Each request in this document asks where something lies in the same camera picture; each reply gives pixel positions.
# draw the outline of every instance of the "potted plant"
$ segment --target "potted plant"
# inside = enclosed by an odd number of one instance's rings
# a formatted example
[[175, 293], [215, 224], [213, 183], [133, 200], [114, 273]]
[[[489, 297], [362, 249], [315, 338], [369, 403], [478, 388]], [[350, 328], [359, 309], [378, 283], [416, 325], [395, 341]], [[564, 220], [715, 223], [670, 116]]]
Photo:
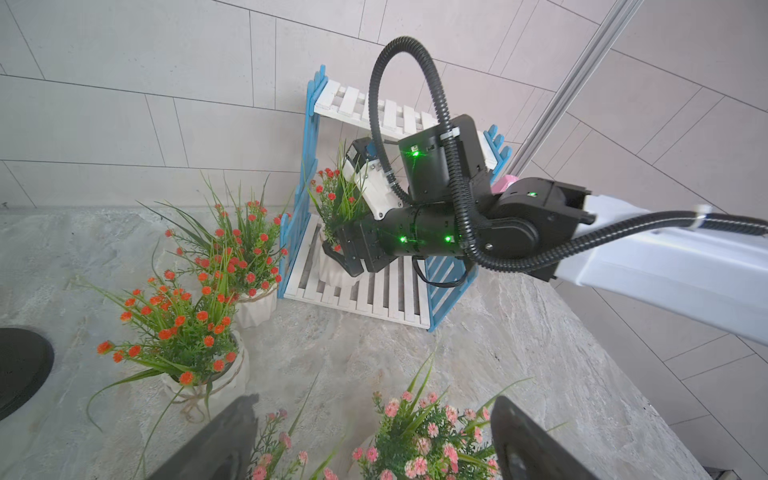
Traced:
[[269, 215], [263, 205], [263, 190], [260, 200], [251, 192], [250, 200], [244, 205], [238, 191], [237, 201], [230, 194], [234, 204], [230, 215], [209, 182], [207, 185], [215, 203], [210, 208], [216, 221], [213, 231], [171, 204], [157, 202], [179, 213], [185, 225], [150, 210], [177, 227], [166, 230], [165, 236], [176, 240], [175, 254], [190, 262], [190, 268], [182, 273], [224, 275], [230, 295], [234, 294], [238, 303], [233, 319], [241, 328], [257, 326], [267, 321], [277, 308], [277, 284], [283, 280], [278, 265], [288, 254], [279, 243], [282, 212], [274, 218]]
[[347, 244], [344, 242], [347, 237], [353, 236], [348, 231], [350, 223], [370, 215], [360, 189], [351, 178], [342, 174], [346, 162], [344, 152], [345, 147], [340, 145], [336, 169], [319, 170], [319, 181], [312, 179], [308, 185], [310, 198], [323, 220], [321, 248], [315, 248], [313, 268], [319, 279], [330, 286], [352, 286], [357, 282], [357, 276], [363, 271], [362, 264], [354, 252], [345, 251], [343, 245]]
[[431, 358], [422, 364], [399, 398], [384, 403], [381, 393], [373, 394], [381, 426], [370, 442], [352, 454], [365, 480], [456, 480], [494, 478], [498, 473], [493, 444], [484, 442], [482, 432], [491, 419], [488, 407], [506, 389], [524, 380], [512, 383], [476, 410], [465, 409], [462, 413], [451, 405], [441, 405], [447, 389], [440, 396], [430, 392], [421, 397], [432, 363], [419, 391], [414, 390]]

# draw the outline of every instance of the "red flower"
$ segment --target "red flower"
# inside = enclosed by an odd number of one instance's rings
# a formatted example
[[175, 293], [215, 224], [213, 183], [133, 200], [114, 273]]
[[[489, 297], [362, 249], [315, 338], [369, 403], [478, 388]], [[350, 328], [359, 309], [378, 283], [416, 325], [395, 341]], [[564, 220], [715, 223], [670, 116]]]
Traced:
[[179, 383], [181, 385], [192, 385], [192, 380], [194, 380], [192, 372], [184, 372], [179, 377]]
[[98, 346], [96, 347], [96, 353], [98, 353], [99, 355], [104, 355], [107, 352], [111, 352], [113, 348], [114, 348], [114, 344], [109, 340], [107, 340], [106, 342], [98, 344]]

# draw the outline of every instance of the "pink flower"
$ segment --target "pink flower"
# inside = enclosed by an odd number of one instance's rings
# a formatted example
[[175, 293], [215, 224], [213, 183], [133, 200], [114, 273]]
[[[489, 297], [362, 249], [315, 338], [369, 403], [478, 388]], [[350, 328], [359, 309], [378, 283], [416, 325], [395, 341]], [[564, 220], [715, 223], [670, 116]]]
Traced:
[[416, 439], [416, 450], [418, 450], [420, 454], [426, 455], [432, 450], [432, 442], [427, 438], [418, 437]]
[[290, 443], [290, 437], [285, 432], [280, 432], [280, 443], [285, 445], [287, 450], [290, 450], [291, 443]]
[[427, 459], [416, 457], [416, 460], [413, 461], [413, 471], [417, 475], [424, 475], [427, 472]]
[[376, 459], [379, 457], [379, 451], [376, 450], [376, 447], [371, 447], [368, 449], [368, 452], [366, 453], [366, 458], [369, 462], [374, 463]]
[[266, 478], [266, 468], [264, 465], [259, 465], [256, 470], [253, 470], [253, 480], [264, 480]]
[[399, 408], [400, 408], [400, 401], [398, 399], [389, 400], [389, 403], [384, 408], [384, 415], [387, 415], [389, 418], [394, 419], [395, 415], [397, 415], [397, 411]]
[[456, 407], [451, 407], [450, 405], [446, 405], [445, 416], [448, 417], [448, 421], [451, 422], [451, 425], [455, 425], [456, 420], [458, 420], [458, 410], [456, 409]]

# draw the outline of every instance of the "tile grout line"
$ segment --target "tile grout line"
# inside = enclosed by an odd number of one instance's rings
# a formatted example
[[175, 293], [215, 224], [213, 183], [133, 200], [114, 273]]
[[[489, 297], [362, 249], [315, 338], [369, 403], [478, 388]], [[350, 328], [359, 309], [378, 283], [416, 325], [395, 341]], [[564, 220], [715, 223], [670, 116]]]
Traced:
[[696, 93], [695, 93], [695, 94], [694, 94], [694, 95], [693, 95], [691, 98], [689, 98], [689, 99], [688, 99], [688, 101], [687, 101], [687, 102], [685, 102], [685, 103], [683, 104], [683, 106], [682, 106], [682, 107], [680, 107], [680, 110], [678, 110], [678, 111], [674, 112], [674, 115], [672, 115], [672, 116], [670, 117], [670, 119], [669, 119], [669, 120], [667, 120], [667, 121], [664, 123], [664, 125], [662, 125], [662, 126], [661, 126], [661, 128], [659, 128], [659, 130], [658, 130], [658, 131], [657, 131], [657, 132], [654, 134], [654, 136], [653, 136], [653, 137], [651, 137], [651, 138], [650, 138], [650, 139], [649, 139], [647, 142], [645, 142], [645, 145], [643, 145], [643, 147], [641, 147], [641, 149], [640, 149], [640, 150], [638, 150], [638, 151], [637, 151], [637, 153], [636, 153], [636, 155], [637, 155], [638, 157], [640, 156], [640, 152], [641, 152], [641, 151], [643, 151], [643, 149], [644, 149], [645, 147], [647, 147], [647, 146], [648, 146], [648, 144], [649, 144], [651, 141], [653, 141], [653, 139], [654, 139], [654, 138], [656, 138], [656, 136], [657, 136], [658, 134], [660, 134], [660, 133], [661, 133], [661, 131], [664, 129], [664, 127], [666, 127], [666, 126], [667, 126], [667, 125], [668, 125], [668, 124], [669, 124], [669, 123], [670, 123], [672, 120], [674, 120], [674, 118], [675, 118], [675, 117], [676, 117], [676, 116], [677, 116], [677, 115], [678, 115], [678, 114], [679, 114], [681, 111], [683, 111], [683, 109], [685, 108], [685, 106], [686, 106], [686, 105], [688, 105], [688, 104], [690, 103], [690, 101], [691, 101], [691, 100], [693, 100], [693, 99], [694, 99], [694, 97], [695, 97], [696, 95], [698, 95], [698, 94], [699, 94], [699, 92], [701, 91], [701, 89], [702, 89], [702, 88], [703, 88], [703, 87], [701, 87], [701, 86], [700, 86], [700, 87], [699, 87], [699, 89], [698, 89], [698, 90], [696, 90]]
[[745, 358], [747, 358], [748, 356], [752, 356], [752, 355], [757, 355], [757, 354], [756, 354], [755, 352], [749, 353], [749, 354], [747, 354], [747, 355], [745, 355], [745, 356], [743, 356], [743, 357], [741, 357], [741, 358], [738, 358], [738, 359], [735, 359], [735, 360], [731, 360], [730, 362], [725, 362], [723, 365], [714, 366], [714, 367], [712, 367], [711, 369], [708, 369], [708, 370], [704, 370], [703, 372], [698, 372], [698, 373], [697, 373], [697, 374], [695, 374], [695, 375], [687, 376], [687, 377], [685, 377], [684, 379], [680, 379], [680, 381], [681, 381], [681, 382], [683, 382], [683, 381], [685, 381], [685, 380], [688, 380], [688, 379], [692, 379], [693, 377], [695, 377], [695, 376], [698, 376], [698, 375], [701, 375], [702, 373], [711, 372], [712, 370], [715, 370], [715, 369], [719, 369], [721, 366], [726, 366], [726, 365], [729, 365], [729, 364], [731, 364], [731, 363], [733, 363], [733, 362], [738, 362], [739, 360], [744, 360], [744, 359], [745, 359]]
[[682, 188], [684, 188], [684, 189], [688, 190], [689, 192], [691, 192], [692, 194], [696, 195], [697, 197], [700, 197], [702, 200], [705, 200], [705, 201], [706, 201], [706, 202], [707, 202], [709, 205], [712, 205], [713, 207], [715, 207], [715, 208], [717, 208], [717, 209], [719, 209], [719, 210], [722, 210], [723, 212], [725, 212], [725, 210], [723, 210], [722, 208], [720, 208], [720, 207], [718, 207], [717, 205], [713, 204], [712, 202], [710, 202], [709, 200], [707, 200], [706, 198], [704, 198], [702, 195], [700, 195], [700, 194], [698, 194], [698, 193], [694, 192], [693, 190], [691, 190], [690, 188], [686, 187], [686, 186], [685, 186], [685, 185], [683, 185], [681, 182], [679, 182], [679, 181], [675, 180], [674, 178], [670, 177], [668, 174], [666, 174], [665, 172], [663, 172], [662, 170], [660, 170], [658, 167], [654, 166], [653, 164], [649, 164], [648, 162], [646, 162], [646, 161], [645, 161], [645, 160], [643, 160], [642, 158], [640, 158], [640, 157], [638, 157], [637, 155], [633, 154], [633, 153], [632, 153], [631, 151], [629, 151], [629, 150], [628, 150], [626, 147], [624, 147], [623, 145], [621, 145], [621, 144], [617, 143], [616, 141], [614, 141], [613, 139], [611, 139], [610, 137], [608, 137], [606, 134], [603, 134], [603, 133], [602, 133], [601, 131], [599, 131], [597, 128], [594, 128], [594, 127], [592, 127], [590, 124], [588, 124], [588, 123], [586, 123], [585, 121], [581, 120], [581, 119], [580, 119], [579, 117], [577, 117], [576, 115], [573, 115], [573, 114], [571, 114], [571, 113], [569, 113], [569, 115], [571, 115], [571, 116], [572, 116], [573, 118], [575, 118], [576, 120], [580, 121], [582, 124], [584, 124], [584, 125], [587, 125], [589, 128], [591, 128], [592, 130], [596, 131], [598, 134], [602, 135], [603, 137], [606, 137], [606, 138], [607, 138], [607, 139], [608, 139], [608, 140], [609, 140], [609, 141], [610, 141], [612, 144], [615, 144], [617, 147], [619, 147], [619, 148], [621, 148], [622, 150], [626, 151], [627, 153], [629, 153], [629, 154], [630, 154], [630, 155], [632, 155], [633, 157], [637, 158], [639, 161], [643, 162], [644, 164], [648, 165], [649, 167], [652, 167], [652, 168], [653, 168], [655, 171], [657, 171], [657, 172], [659, 172], [660, 174], [664, 175], [665, 177], [669, 178], [669, 179], [670, 179], [670, 180], [672, 180], [674, 183], [676, 183], [676, 184], [680, 185]]
[[184, 133], [181, 131], [181, 120], [179, 120], [179, 109], [176, 108], [176, 98], [174, 98], [174, 111], [176, 112], [176, 123], [179, 124], [179, 135], [181, 136], [181, 146], [184, 147], [184, 158], [187, 159], [187, 168], [190, 167], [190, 158], [187, 155], [187, 145], [184, 143]]
[[[595, 293], [596, 293], [596, 294], [597, 294], [597, 295], [598, 295], [600, 298], [602, 298], [602, 300], [605, 302], [605, 304], [606, 304], [606, 305], [608, 305], [608, 307], [609, 307], [611, 310], [614, 310], [614, 307], [612, 307], [612, 306], [611, 306], [611, 304], [610, 304], [610, 303], [608, 303], [608, 302], [605, 300], [605, 298], [603, 298], [603, 296], [600, 294], [600, 292], [598, 292], [598, 290], [597, 290], [597, 289], [595, 289], [595, 288], [592, 288], [592, 289], [594, 290], [594, 292], [595, 292]], [[653, 351], [653, 349], [652, 349], [652, 348], [650, 348], [650, 347], [648, 346], [648, 344], [647, 344], [647, 343], [645, 343], [645, 340], [643, 340], [643, 338], [642, 338], [641, 336], [639, 336], [639, 335], [637, 334], [637, 332], [635, 332], [635, 331], [632, 329], [632, 327], [629, 325], [629, 323], [627, 323], [627, 321], [626, 321], [626, 320], [624, 320], [624, 317], [622, 317], [621, 315], [619, 315], [619, 313], [618, 313], [616, 310], [614, 310], [614, 313], [616, 313], [616, 315], [617, 315], [617, 316], [618, 316], [618, 317], [621, 319], [621, 321], [622, 321], [622, 322], [624, 322], [624, 325], [626, 325], [626, 326], [627, 326], [627, 328], [629, 328], [629, 330], [631, 330], [631, 332], [632, 332], [632, 333], [634, 333], [634, 334], [635, 334], [635, 336], [636, 336], [638, 339], [640, 339], [640, 341], [641, 341], [641, 342], [642, 342], [642, 343], [643, 343], [643, 344], [644, 344], [644, 345], [645, 345], [645, 346], [646, 346], [646, 347], [647, 347], [647, 348], [650, 350], [650, 352], [654, 354], [654, 356], [655, 356], [655, 357], [656, 357], [656, 358], [659, 360], [659, 362], [661, 362], [661, 359], [659, 358], [659, 356], [658, 356], [658, 355], [656, 355], [656, 352], [654, 352], [654, 351]], [[721, 427], [723, 427], [723, 430], [725, 430], [726, 432], [728, 432], [728, 429], [727, 429], [727, 428], [725, 428], [725, 425], [723, 425], [723, 424], [720, 422], [720, 420], [718, 420], [718, 419], [717, 419], [717, 417], [716, 417], [715, 415], [713, 415], [713, 414], [712, 414], [712, 412], [710, 412], [710, 410], [707, 408], [707, 406], [706, 406], [706, 405], [704, 405], [704, 404], [701, 402], [701, 400], [699, 400], [699, 397], [695, 396], [695, 395], [694, 395], [694, 393], [690, 391], [690, 389], [688, 388], [688, 386], [687, 386], [685, 383], [683, 383], [681, 380], [679, 380], [679, 379], [677, 378], [677, 375], [675, 375], [675, 374], [674, 374], [674, 372], [672, 371], [672, 369], [671, 369], [670, 367], [668, 367], [668, 366], [667, 366], [667, 364], [666, 364], [666, 363], [664, 363], [664, 362], [661, 362], [661, 364], [662, 364], [662, 365], [664, 365], [664, 367], [666, 367], [666, 368], [667, 368], [667, 370], [669, 370], [669, 372], [672, 374], [672, 376], [673, 376], [675, 379], [677, 379], [677, 381], [678, 381], [678, 382], [680, 382], [680, 384], [681, 384], [683, 387], [685, 387], [685, 389], [688, 391], [688, 393], [690, 393], [690, 394], [691, 394], [691, 395], [692, 395], [692, 396], [693, 396], [693, 397], [696, 399], [696, 401], [697, 401], [697, 402], [699, 402], [699, 405], [701, 405], [701, 406], [702, 406], [702, 408], [704, 408], [704, 409], [707, 411], [707, 413], [709, 413], [710, 415], [712, 415], [712, 418], [713, 418], [713, 419], [715, 419], [715, 422], [717, 422], [717, 423], [720, 423], [720, 426], [721, 426]], [[735, 441], [735, 442], [736, 442], [736, 443], [739, 445], [739, 447], [741, 447], [741, 449], [742, 449], [742, 450], [744, 450], [744, 451], [745, 451], [745, 453], [746, 453], [747, 455], [749, 455], [749, 456], [750, 456], [750, 458], [751, 458], [752, 460], [754, 460], [754, 462], [755, 462], [755, 463], [757, 463], [757, 460], [755, 460], [755, 458], [752, 456], [752, 454], [750, 454], [750, 453], [749, 453], [749, 452], [748, 452], [748, 451], [747, 451], [747, 450], [746, 450], [746, 449], [743, 447], [743, 445], [741, 445], [741, 444], [739, 443], [739, 441], [738, 441], [738, 440], [736, 440], [736, 437], [734, 437], [734, 436], [731, 434], [731, 432], [728, 432], [728, 435], [730, 435], [730, 437], [731, 437], [731, 438], [732, 438], [732, 439], [733, 439], [733, 440], [734, 440], [734, 441]], [[768, 472], [766, 472], [766, 471], [765, 471], [765, 469], [764, 469], [764, 468], [763, 468], [763, 467], [762, 467], [762, 466], [761, 466], [759, 463], [757, 464], [757, 466], [759, 466], [759, 467], [760, 467], [760, 469], [762, 469], [762, 470], [763, 470], [763, 472], [765, 472], [766, 474], [768, 474]]]
[[754, 105], [752, 105], [752, 104], [750, 104], [750, 103], [747, 103], [747, 102], [745, 102], [744, 100], [739, 100], [739, 99], [738, 99], [738, 98], [736, 98], [736, 97], [732, 97], [732, 96], [730, 96], [730, 95], [728, 95], [728, 94], [724, 94], [722, 91], [717, 91], [717, 90], [715, 90], [714, 88], [710, 88], [710, 87], [707, 87], [706, 85], [700, 84], [700, 83], [699, 83], [699, 82], [697, 82], [697, 81], [693, 81], [693, 80], [691, 80], [690, 78], [685, 78], [683, 75], [680, 75], [680, 74], [676, 74], [676, 73], [674, 73], [673, 71], [664, 70], [662, 67], [657, 67], [656, 65], [653, 65], [653, 64], [651, 64], [651, 63], [648, 63], [648, 62], [647, 62], [647, 61], [645, 61], [645, 60], [640, 60], [639, 58], [635, 58], [635, 57], [633, 57], [632, 55], [628, 55], [628, 54], [626, 54], [626, 53], [624, 53], [624, 52], [622, 52], [622, 51], [618, 51], [618, 50], [616, 50], [616, 49], [614, 49], [614, 48], [612, 48], [611, 50], [612, 50], [612, 51], [615, 51], [616, 53], [620, 53], [620, 54], [622, 54], [622, 55], [623, 55], [623, 56], [625, 56], [625, 57], [629, 57], [629, 58], [631, 58], [632, 60], [637, 60], [637, 61], [639, 61], [640, 63], [645, 63], [645, 64], [646, 64], [646, 65], [648, 65], [648, 66], [651, 66], [651, 67], [653, 67], [653, 68], [657, 68], [657, 69], [659, 69], [659, 70], [661, 70], [661, 71], [665, 71], [665, 72], [667, 72], [667, 73], [668, 73], [668, 74], [670, 74], [670, 75], [674, 75], [675, 77], [678, 77], [678, 78], [682, 78], [683, 80], [685, 80], [685, 81], [689, 81], [690, 83], [692, 83], [692, 84], [694, 84], [694, 85], [699, 85], [700, 87], [704, 87], [704, 88], [706, 88], [707, 90], [711, 90], [711, 91], [715, 92], [716, 94], [721, 94], [721, 95], [723, 95], [724, 97], [728, 97], [728, 98], [730, 98], [730, 99], [731, 99], [731, 100], [733, 100], [733, 101], [737, 101], [737, 102], [739, 102], [739, 103], [741, 103], [741, 104], [745, 104], [745, 105], [747, 105], [747, 106], [749, 106], [749, 107], [752, 107], [752, 108], [756, 108], [757, 110], [760, 110], [760, 111], [765, 111], [765, 112], [768, 112], [768, 108], [765, 108], [765, 109], [763, 109], [763, 108], [760, 108], [760, 107], [756, 107], [756, 106], [754, 106]]
[[13, 174], [13, 172], [11, 171], [11, 168], [8, 166], [8, 164], [7, 164], [7, 163], [5, 163], [5, 161], [2, 161], [2, 164], [3, 164], [3, 165], [5, 165], [5, 168], [7, 168], [7, 169], [8, 169], [8, 173], [10, 173], [10, 174], [11, 174], [11, 177], [13, 177], [13, 179], [14, 179], [14, 180], [16, 180], [16, 183], [18, 184], [18, 187], [22, 189], [22, 192], [24, 192], [24, 195], [26, 195], [26, 196], [27, 196], [27, 198], [29, 199], [29, 201], [30, 201], [30, 203], [32, 204], [32, 206], [33, 206], [34, 208], [37, 208], [38, 206], [37, 206], [37, 205], [35, 205], [35, 202], [33, 202], [33, 201], [32, 201], [32, 198], [29, 196], [29, 194], [27, 193], [27, 191], [26, 191], [26, 190], [24, 190], [24, 187], [22, 186], [22, 183], [21, 183], [20, 181], [18, 181], [18, 178], [16, 178], [16, 176]]
[[29, 46], [29, 42], [27, 41], [27, 38], [24, 36], [24, 32], [22, 31], [22, 27], [16, 21], [16, 15], [13, 15], [13, 10], [11, 10], [11, 6], [8, 4], [8, 0], [5, 0], [5, 6], [8, 7], [8, 11], [11, 12], [11, 18], [13, 18], [13, 22], [16, 24], [16, 28], [18, 28], [18, 33], [22, 34], [22, 38], [24, 39], [24, 43], [27, 45], [27, 49], [29, 50], [29, 54], [32, 56], [32, 60], [35, 61], [35, 65], [38, 66], [38, 70], [40, 71], [40, 75], [43, 77], [43, 80], [45, 80], [45, 75], [43, 74], [42, 68], [40, 68], [40, 64], [38, 63], [38, 59], [35, 58], [35, 54], [32, 53], [32, 49]]
[[160, 149], [160, 157], [163, 159], [163, 166], [167, 167], [168, 165], [165, 163], [165, 155], [163, 155], [163, 147], [160, 145], [160, 137], [157, 135], [157, 127], [154, 126], [154, 118], [152, 118], [152, 109], [149, 108], [149, 99], [147, 98], [147, 94], [144, 94], [144, 101], [147, 102], [147, 111], [149, 112], [149, 119], [152, 121], [152, 129], [154, 130], [154, 137], [157, 138], [157, 148]]
[[704, 342], [704, 343], [702, 343], [702, 344], [701, 344], [701, 345], [699, 345], [699, 346], [695, 346], [695, 347], [694, 347], [694, 348], [692, 348], [692, 349], [688, 349], [688, 350], [686, 350], [685, 352], [682, 352], [682, 353], [678, 353], [677, 355], [675, 355], [675, 356], [671, 356], [670, 358], [668, 358], [668, 359], [666, 359], [666, 360], [662, 360], [662, 362], [669, 362], [669, 361], [670, 361], [670, 360], [672, 360], [672, 359], [676, 359], [676, 358], [677, 358], [678, 356], [680, 356], [680, 355], [685, 355], [685, 354], [686, 354], [686, 353], [688, 353], [688, 352], [693, 352], [693, 351], [694, 351], [695, 349], [697, 349], [697, 348], [700, 348], [700, 347], [702, 347], [702, 346], [708, 345], [708, 344], [710, 344], [710, 343], [714, 342], [715, 340], [719, 340], [719, 339], [723, 338], [724, 336], [728, 336], [728, 335], [730, 335], [730, 334], [729, 334], [729, 333], [724, 333], [723, 335], [720, 335], [720, 336], [718, 336], [716, 339], [712, 339], [712, 340], [709, 340], [708, 342]]

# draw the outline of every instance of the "green leaf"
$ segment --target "green leaf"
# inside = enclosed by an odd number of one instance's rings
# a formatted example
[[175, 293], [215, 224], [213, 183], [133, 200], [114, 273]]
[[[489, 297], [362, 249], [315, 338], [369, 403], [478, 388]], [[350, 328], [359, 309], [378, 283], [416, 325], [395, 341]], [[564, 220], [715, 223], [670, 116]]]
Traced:
[[149, 369], [149, 370], [144, 370], [144, 371], [142, 371], [142, 372], [139, 372], [139, 373], [136, 373], [136, 374], [134, 374], [134, 375], [131, 375], [131, 376], [129, 376], [129, 377], [127, 377], [127, 378], [125, 378], [125, 379], [122, 379], [122, 380], [118, 380], [118, 381], [117, 381], [117, 382], [115, 382], [115, 383], [111, 383], [111, 384], [109, 384], [109, 385], [105, 386], [103, 389], [101, 389], [101, 390], [99, 390], [98, 392], [94, 393], [94, 394], [93, 394], [93, 396], [91, 397], [91, 399], [90, 399], [90, 400], [88, 400], [88, 404], [85, 406], [85, 415], [88, 417], [88, 420], [90, 420], [90, 421], [91, 421], [91, 423], [93, 423], [93, 424], [94, 424], [94, 426], [95, 426], [97, 429], [99, 429], [99, 432], [102, 432], [102, 433], [104, 433], [104, 430], [102, 430], [100, 426], [96, 425], [96, 422], [94, 422], [94, 420], [93, 420], [93, 419], [92, 419], [92, 417], [91, 417], [91, 413], [88, 411], [88, 410], [91, 408], [91, 402], [93, 402], [93, 401], [94, 401], [94, 399], [96, 398], [96, 396], [97, 396], [99, 393], [102, 393], [104, 390], [106, 390], [106, 389], [110, 389], [110, 388], [112, 388], [113, 386], [118, 386], [118, 385], [120, 385], [121, 383], [135, 382], [136, 380], [148, 379], [148, 378], [149, 378], [149, 377], [151, 377], [151, 376], [157, 376], [157, 375], [160, 375], [161, 373], [162, 373], [162, 372], [160, 372], [160, 371], [158, 371], [158, 370], [156, 370], [156, 369]]

